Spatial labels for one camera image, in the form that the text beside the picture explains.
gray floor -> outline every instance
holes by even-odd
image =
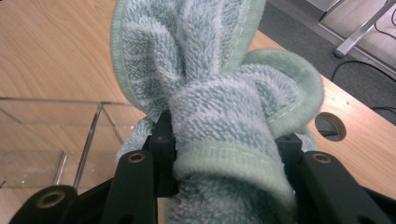
[[[267,0],[267,2],[271,3],[275,7],[282,10],[284,13],[288,14],[295,20],[299,21],[318,35],[330,41],[335,46],[339,46],[342,43],[342,40],[337,36],[330,33],[323,26],[319,24],[319,19],[323,16],[323,12],[318,10],[316,7],[312,6],[305,0]],[[386,71],[388,74],[395,76],[395,71],[387,71],[385,67],[382,67],[380,63],[377,63],[369,56],[362,54],[360,51],[356,49],[352,49],[349,53],[349,56],[353,58],[363,61],[366,63],[373,64],[380,69]]]
[[[385,2],[385,0],[342,0],[336,7],[332,8],[320,24],[335,35],[345,39],[359,26],[372,18],[384,6]],[[394,10],[396,10],[396,5],[391,7],[376,23],[378,29],[390,35],[396,35],[396,26],[392,24]],[[395,40],[396,38],[381,34],[373,27],[357,43],[357,47],[373,57],[374,60],[384,64],[389,71],[394,71],[393,74],[396,77]]]
[[[334,57],[332,52],[341,40],[318,25],[322,13],[305,0],[269,0],[268,3],[259,30],[285,49],[306,58],[323,76],[330,78],[339,63],[355,59],[380,67],[356,50],[344,59]],[[396,107],[396,83],[368,66],[344,65],[337,71],[334,83],[369,107]],[[396,124],[394,113],[385,110],[377,113]]]

black cable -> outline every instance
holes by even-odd
[[[336,75],[338,69],[339,69],[342,65],[344,65],[344,64],[346,64],[346,63],[362,63],[362,64],[365,64],[365,65],[367,65],[367,66],[370,66],[370,67],[374,68],[374,69],[377,70],[378,72],[382,73],[382,75],[384,75],[385,77],[389,78],[390,80],[396,82],[396,79],[395,79],[394,77],[391,77],[390,75],[388,75],[387,73],[385,73],[385,72],[382,71],[381,69],[375,67],[374,65],[369,64],[369,63],[365,63],[365,62],[361,62],[361,61],[356,61],[356,60],[345,61],[345,62],[339,63],[339,64],[335,67],[334,71],[332,72],[332,77],[331,77],[331,79],[330,79],[331,81],[334,81],[334,78],[335,78],[335,75]]]
[[[392,37],[393,39],[396,39],[396,36],[391,35],[390,33],[384,32],[384,31],[382,31],[382,30],[379,30],[379,29],[376,27],[376,22],[374,23],[374,28],[375,28],[379,33],[381,33],[381,34],[383,34],[383,35],[388,35],[388,36]]]
[[[3,183],[0,184],[0,189],[6,184],[6,182],[7,181],[5,180],[5,181],[3,181]]]
[[[393,21],[393,17],[394,17],[394,15],[395,15],[395,12],[396,12],[396,9],[393,11],[392,16],[390,17],[390,21],[393,23],[393,25],[396,26],[395,22]],[[384,32],[384,31],[382,31],[382,30],[379,30],[379,29],[376,27],[376,22],[374,23],[374,28],[375,28],[379,33],[381,33],[381,34],[383,34],[383,35],[388,35],[388,36],[392,37],[393,39],[396,39],[396,36],[391,35],[390,33]]]
[[[396,23],[395,23],[395,21],[393,20],[393,18],[395,17],[395,12],[396,12],[396,9],[393,10],[392,17],[390,17],[390,20],[392,21],[392,24],[393,24],[394,26],[396,26]]]
[[[372,110],[387,110],[393,114],[396,115],[396,107],[391,107],[391,106],[375,106],[375,107],[370,107]]]

grommet hole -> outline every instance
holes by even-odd
[[[322,112],[315,117],[318,132],[326,139],[334,142],[342,141],[347,136],[347,128],[343,121],[332,113]]]

green towel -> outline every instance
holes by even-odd
[[[118,158],[140,149],[169,109],[178,194],[166,223],[294,223],[296,204],[275,139],[299,133],[323,101],[319,73],[279,49],[247,53],[257,0],[119,0],[111,50],[129,101],[147,114]]]

towel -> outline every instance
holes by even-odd
[[[248,52],[260,0],[118,0],[113,67],[146,113],[118,158],[141,149],[169,109],[178,193],[166,223],[295,223],[296,204],[275,139],[298,133],[322,104],[318,71],[280,49]]]

